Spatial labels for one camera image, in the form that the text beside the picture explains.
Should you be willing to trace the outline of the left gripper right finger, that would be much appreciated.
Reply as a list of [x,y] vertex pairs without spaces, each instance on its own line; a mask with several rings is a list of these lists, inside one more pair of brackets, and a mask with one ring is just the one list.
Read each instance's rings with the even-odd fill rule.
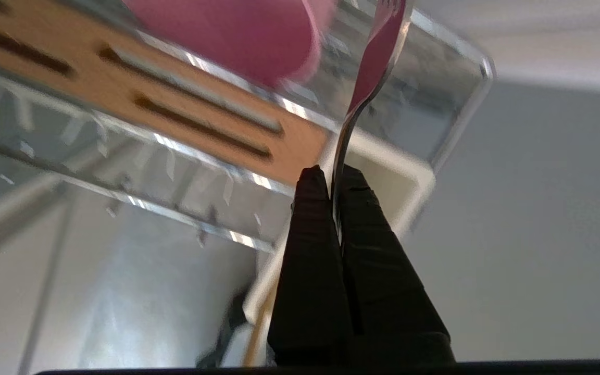
[[452,340],[356,168],[341,175],[340,222],[345,286],[354,337],[353,365],[452,365]]

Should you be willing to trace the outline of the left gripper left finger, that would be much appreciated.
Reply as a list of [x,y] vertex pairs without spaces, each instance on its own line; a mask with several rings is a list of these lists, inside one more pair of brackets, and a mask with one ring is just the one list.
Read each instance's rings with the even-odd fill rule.
[[345,361],[353,324],[331,209],[324,172],[303,169],[268,332],[277,366]]

